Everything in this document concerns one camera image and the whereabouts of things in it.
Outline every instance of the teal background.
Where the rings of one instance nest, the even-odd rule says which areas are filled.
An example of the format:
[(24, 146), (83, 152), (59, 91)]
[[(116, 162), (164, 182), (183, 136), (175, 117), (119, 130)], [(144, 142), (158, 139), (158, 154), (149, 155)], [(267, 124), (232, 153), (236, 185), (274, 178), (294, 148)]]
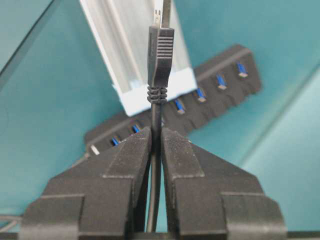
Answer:
[[(192, 66), (239, 43), (263, 83), (190, 140), (257, 175), (289, 230), (320, 230), (320, 1), (175, 2)], [(22, 43), (49, 3), (0, 2), (1, 214), (23, 213), (83, 155), (86, 131), (122, 110), (77, 0), (55, 0)]]

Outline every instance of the usb port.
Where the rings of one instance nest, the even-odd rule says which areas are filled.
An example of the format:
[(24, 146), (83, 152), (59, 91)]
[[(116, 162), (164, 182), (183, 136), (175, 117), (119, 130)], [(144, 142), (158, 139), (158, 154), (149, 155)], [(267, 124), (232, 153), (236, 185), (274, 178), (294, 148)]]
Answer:
[(248, 77), (248, 72), (247, 72), (247, 70), (246, 70), (245, 65), (243, 65), (243, 64), (240, 63), (240, 62), (237, 62), (237, 63), (236, 63), (236, 66), (237, 66), (237, 68), (238, 68), (238, 75), (239, 75), (240, 77), (242, 77), (242, 78)]
[(174, 100), (174, 103), (179, 114), (184, 114), (186, 112), (183, 104), (178, 99)]
[(140, 127), (138, 127), (138, 125), (135, 124), (132, 126), (132, 130), (136, 134), (136, 133), (140, 132)]
[(113, 137), (110, 142), (112, 146), (117, 146), (119, 144), (119, 141), (115, 137)]
[(221, 90), (226, 90), (227, 84), (223, 76), (221, 76), (220, 74), (217, 74), (216, 79), (218, 80), (218, 88)]
[(198, 101), (199, 102), (203, 103), (203, 102), (206, 101), (205, 93), (200, 87), (197, 88), (196, 94), (198, 95)]

